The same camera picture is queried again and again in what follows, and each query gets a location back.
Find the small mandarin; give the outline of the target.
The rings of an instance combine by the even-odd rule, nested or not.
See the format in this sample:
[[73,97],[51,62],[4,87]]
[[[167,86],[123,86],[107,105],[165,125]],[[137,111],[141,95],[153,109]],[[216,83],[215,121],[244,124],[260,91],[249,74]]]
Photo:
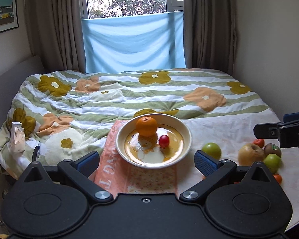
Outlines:
[[255,139],[253,141],[253,144],[259,146],[260,148],[263,148],[265,145],[265,140],[264,139]]
[[281,176],[281,175],[279,175],[279,174],[274,174],[273,176],[274,176],[274,178],[276,179],[276,181],[277,181],[278,184],[281,184],[281,183],[282,183],[282,176]]

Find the brown kiwi with sticker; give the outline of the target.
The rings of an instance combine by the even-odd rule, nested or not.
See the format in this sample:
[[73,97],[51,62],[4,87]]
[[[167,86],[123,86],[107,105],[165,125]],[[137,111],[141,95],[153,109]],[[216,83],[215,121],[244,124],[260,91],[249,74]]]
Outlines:
[[277,145],[272,143],[269,143],[264,147],[264,153],[265,153],[265,157],[267,157],[270,154],[275,154],[280,158],[282,156],[281,149]]

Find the green apple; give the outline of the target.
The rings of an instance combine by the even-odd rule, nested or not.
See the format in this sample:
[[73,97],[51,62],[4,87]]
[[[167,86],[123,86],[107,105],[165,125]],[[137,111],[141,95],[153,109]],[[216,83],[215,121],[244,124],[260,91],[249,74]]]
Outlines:
[[265,157],[263,163],[272,174],[275,174],[281,166],[281,158],[276,154],[269,154]]
[[221,158],[221,148],[214,142],[204,144],[201,150],[216,160]]

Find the large brownish apple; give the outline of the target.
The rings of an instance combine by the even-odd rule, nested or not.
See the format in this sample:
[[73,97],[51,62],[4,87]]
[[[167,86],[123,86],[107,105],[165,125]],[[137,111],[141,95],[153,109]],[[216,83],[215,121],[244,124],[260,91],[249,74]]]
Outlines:
[[253,162],[263,161],[265,153],[255,144],[245,144],[238,151],[238,163],[241,166],[251,166]]

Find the small mandarin front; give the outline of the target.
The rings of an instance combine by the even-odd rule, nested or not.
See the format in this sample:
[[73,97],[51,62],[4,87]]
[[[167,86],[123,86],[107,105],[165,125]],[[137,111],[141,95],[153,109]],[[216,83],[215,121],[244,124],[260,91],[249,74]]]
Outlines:
[[278,184],[281,184],[281,183],[282,183],[282,176],[281,176],[281,175],[279,175],[279,174],[274,174],[273,176],[274,176],[274,178],[276,179],[276,181],[277,181]]

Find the red cherry tomato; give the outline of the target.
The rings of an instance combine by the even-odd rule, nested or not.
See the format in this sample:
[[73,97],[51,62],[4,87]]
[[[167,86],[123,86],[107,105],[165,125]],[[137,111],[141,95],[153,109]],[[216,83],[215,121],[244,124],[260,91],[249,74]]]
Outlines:
[[162,135],[160,138],[159,138],[159,145],[160,147],[162,148],[166,148],[169,146],[169,137],[168,135]]

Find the orange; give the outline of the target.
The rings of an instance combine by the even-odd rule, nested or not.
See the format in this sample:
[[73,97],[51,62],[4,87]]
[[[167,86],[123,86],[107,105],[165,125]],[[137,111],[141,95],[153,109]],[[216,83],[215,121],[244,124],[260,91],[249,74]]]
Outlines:
[[158,128],[157,121],[152,117],[142,117],[136,122],[136,131],[141,136],[153,136]]

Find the white floral towel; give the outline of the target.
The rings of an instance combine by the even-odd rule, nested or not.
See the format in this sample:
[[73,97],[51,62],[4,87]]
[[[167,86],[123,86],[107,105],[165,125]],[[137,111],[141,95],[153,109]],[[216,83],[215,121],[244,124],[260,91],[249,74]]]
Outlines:
[[[194,166],[194,153],[209,143],[216,143],[221,149],[221,158],[230,159],[238,165],[250,166],[265,157],[263,150],[253,145],[253,128],[259,123],[278,122],[271,110],[260,113],[199,118],[184,120],[192,135],[188,155],[177,163],[176,194],[181,194],[203,179]],[[299,149],[281,150],[278,174],[282,177],[281,187],[291,201],[293,216],[288,228],[299,224]]]

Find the floral striped duvet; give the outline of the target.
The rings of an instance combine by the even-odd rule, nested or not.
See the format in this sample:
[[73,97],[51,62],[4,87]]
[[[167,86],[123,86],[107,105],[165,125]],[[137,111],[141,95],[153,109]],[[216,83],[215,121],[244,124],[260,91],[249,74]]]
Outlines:
[[[0,173],[18,178],[38,142],[44,165],[101,153],[117,120],[147,113],[194,119],[265,110],[272,111],[256,92],[218,70],[34,74],[21,84],[0,128]],[[19,154],[10,152],[14,121],[22,123],[26,137]]]

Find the small plastic bottle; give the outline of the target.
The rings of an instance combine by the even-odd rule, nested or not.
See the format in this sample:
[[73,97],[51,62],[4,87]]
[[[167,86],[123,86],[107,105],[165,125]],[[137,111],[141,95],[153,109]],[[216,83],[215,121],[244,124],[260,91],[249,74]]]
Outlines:
[[22,153],[25,150],[25,133],[22,123],[12,122],[10,133],[10,152],[13,154]]

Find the cream oval duck bowl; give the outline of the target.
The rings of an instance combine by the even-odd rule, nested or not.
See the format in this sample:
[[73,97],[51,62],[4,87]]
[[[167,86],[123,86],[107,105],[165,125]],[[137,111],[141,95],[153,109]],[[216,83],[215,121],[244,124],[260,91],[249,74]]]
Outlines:
[[[141,136],[136,131],[136,122],[142,117],[152,117],[158,123],[153,136]],[[168,135],[169,146],[162,148],[159,138]],[[128,163],[146,169],[160,169],[173,166],[184,159],[191,149],[192,135],[180,119],[151,113],[138,116],[126,122],[118,131],[115,146],[120,156]]]

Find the grey headboard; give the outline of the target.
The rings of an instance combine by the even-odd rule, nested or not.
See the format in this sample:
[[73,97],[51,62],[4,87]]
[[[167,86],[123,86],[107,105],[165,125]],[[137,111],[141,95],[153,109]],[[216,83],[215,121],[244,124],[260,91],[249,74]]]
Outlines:
[[31,57],[0,75],[0,128],[7,118],[14,96],[21,84],[33,74],[45,73],[39,56]]

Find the right brown curtain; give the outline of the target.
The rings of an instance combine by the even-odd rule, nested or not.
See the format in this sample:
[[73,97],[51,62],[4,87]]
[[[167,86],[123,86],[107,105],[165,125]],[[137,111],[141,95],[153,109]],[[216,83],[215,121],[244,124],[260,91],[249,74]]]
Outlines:
[[233,74],[235,0],[184,0],[186,68]]

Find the brown curtain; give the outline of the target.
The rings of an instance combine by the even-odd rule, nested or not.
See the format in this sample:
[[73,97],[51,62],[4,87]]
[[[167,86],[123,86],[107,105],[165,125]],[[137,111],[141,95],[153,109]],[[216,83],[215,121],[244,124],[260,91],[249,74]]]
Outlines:
[[30,49],[48,72],[86,71],[80,0],[25,0]]
[[235,0],[184,0],[186,68],[233,74]]

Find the left brown curtain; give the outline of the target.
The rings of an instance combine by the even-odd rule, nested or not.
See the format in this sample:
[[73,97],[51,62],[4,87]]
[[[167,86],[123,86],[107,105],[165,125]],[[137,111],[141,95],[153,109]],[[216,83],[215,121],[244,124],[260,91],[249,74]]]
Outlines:
[[30,49],[48,72],[86,71],[80,0],[25,0]]

